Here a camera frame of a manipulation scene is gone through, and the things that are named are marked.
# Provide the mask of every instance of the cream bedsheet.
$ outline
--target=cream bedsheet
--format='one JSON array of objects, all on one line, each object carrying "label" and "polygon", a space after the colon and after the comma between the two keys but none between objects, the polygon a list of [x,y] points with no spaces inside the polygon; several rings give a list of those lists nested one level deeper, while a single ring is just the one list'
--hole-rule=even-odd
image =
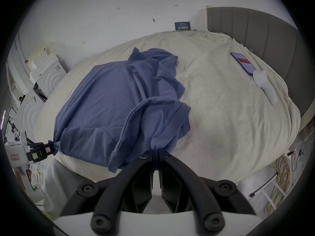
[{"label": "cream bedsheet", "polygon": [[[273,162],[293,143],[301,118],[284,80],[229,36],[200,30],[142,37],[77,66],[45,103],[34,128],[35,140],[53,140],[58,112],[95,65],[127,60],[134,47],[140,51],[161,48],[178,56],[176,79],[186,89],[181,101],[191,107],[191,131],[178,141],[172,154],[197,175],[237,182]],[[275,106],[231,57],[231,52],[242,53],[257,70],[266,71],[278,96]],[[56,159],[94,181],[114,176],[105,167],[60,152]]]}]

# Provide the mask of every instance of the gray upholstered headboard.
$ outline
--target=gray upholstered headboard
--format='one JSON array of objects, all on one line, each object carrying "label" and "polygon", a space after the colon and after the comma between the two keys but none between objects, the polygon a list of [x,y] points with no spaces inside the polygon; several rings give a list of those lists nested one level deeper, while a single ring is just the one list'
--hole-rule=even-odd
[{"label": "gray upholstered headboard", "polygon": [[315,69],[297,29],[265,12],[237,7],[207,8],[207,26],[253,49],[285,80],[301,116],[310,116],[308,121],[314,116]]}]

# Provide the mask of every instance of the blue t-shirt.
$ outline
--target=blue t-shirt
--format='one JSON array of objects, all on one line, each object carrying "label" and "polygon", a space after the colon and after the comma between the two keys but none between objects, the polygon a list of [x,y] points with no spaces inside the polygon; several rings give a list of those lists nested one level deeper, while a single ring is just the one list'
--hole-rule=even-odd
[{"label": "blue t-shirt", "polygon": [[149,149],[171,152],[190,130],[176,61],[134,48],[128,61],[95,66],[56,117],[55,150],[112,172]]}]

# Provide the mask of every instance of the floor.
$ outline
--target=floor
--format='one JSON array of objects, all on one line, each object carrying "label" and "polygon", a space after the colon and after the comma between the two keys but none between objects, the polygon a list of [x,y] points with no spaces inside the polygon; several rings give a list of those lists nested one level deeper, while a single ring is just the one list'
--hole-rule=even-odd
[{"label": "floor", "polygon": [[[314,123],[309,123],[301,132],[298,133],[295,141],[290,146],[289,150],[293,151],[296,149],[295,157],[293,156],[293,166],[290,160],[287,160],[287,163],[290,166],[290,169],[294,169],[294,174],[291,175],[290,184],[291,188],[289,192],[294,188],[298,179],[300,178],[307,160],[312,151],[312,147],[315,143],[315,133],[313,131]],[[254,197],[250,198],[249,194],[256,191],[259,187],[264,185],[270,178],[272,178],[276,173],[276,170],[272,166],[266,166],[255,174],[251,175],[249,178],[244,179],[238,183],[238,190],[247,198],[252,207],[254,208],[256,214],[261,219],[268,217],[268,213],[265,212],[266,204],[268,203],[267,198],[262,192],[258,192]],[[268,195],[271,195],[274,188],[274,184],[270,183],[264,190]],[[153,178],[153,190],[152,190],[152,199],[146,206],[144,212],[145,214],[165,214],[171,213],[165,202],[161,198],[161,190],[159,188],[159,179],[157,171],[154,173]]]},{"label": "floor", "polygon": [[[293,142],[293,144],[290,146],[289,150],[293,151],[297,149],[294,153],[295,156],[293,156],[293,166],[292,162],[290,160],[287,160],[290,169],[294,170],[294,174],[291,174],[291,179],[290,179],[290,185],[292,185],[291,189],[289,190],[288,193],[294,188],[296,185],[298,179],[302,175],[302,172],[306,166],[307,160],[310,156],[310,153],[312,151],[312,147],[315,143],[315,134],[314,132],[311,132],[313,129],[307,129],[308,126],[306,126],[302,131],[300,131]],[[302,148],[302,153],[298,158],[299,151]],[[252,207],[254,208],[256,214],[258,217],[265,219],[268,217],[268,213],[264,212],[266,204],[268,203],[267,198],[262,192],[257,193],[254,197],[250,198],[249,194],[256,191],[259,187],[261,187],[263,184],[265,184],[270,178],[274,176],[276,173],[275,169],[272,166],[266,166],[265,168],[261,169],[260,171],[256,172],[254,175],[251,175],[249,178],[244,179],[239,182],[238,184],[238,190],[243,193],[243,195],[247,198],[247,200],[250,202]],[[268,195],[271,195],[272,191],[274,188],[274,184],[270,183],[266,188],[265,192]]]}]

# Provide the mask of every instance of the screw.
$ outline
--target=screw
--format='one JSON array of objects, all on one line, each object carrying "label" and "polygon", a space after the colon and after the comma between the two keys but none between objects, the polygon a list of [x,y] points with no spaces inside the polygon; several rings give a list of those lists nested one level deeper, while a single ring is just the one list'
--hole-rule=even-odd
[{"label": "screw", "polygon": [[148,156],[147,155],[141,155],[139,156],[140,159],[148,159]]},{"label": "screw", "polygon": [[204,227],[208,231],[217,231],[223,228],[224,226],[224,218],[222,214],[219,213],[213,213],[208,215],[204,220]]},{"label": "screw", "polygon": [[109,218],[103,215],[97,215],[92,218],[91,226],[94,230],[105,233],[111,229],[112,223]]},{"label": "screw", "polygon": [[90,192],[90,191],[93,190],[93,189],[94,189],[94,188],[93,188],[92,185],[85,185],[82,190],[83,190],[84,192]]},{"label": "screw", "polygon": [[223,183],[220,185],[221,189],[225,189],[226,191],[230,191],[231,190],[231,186],[227,183]]}]

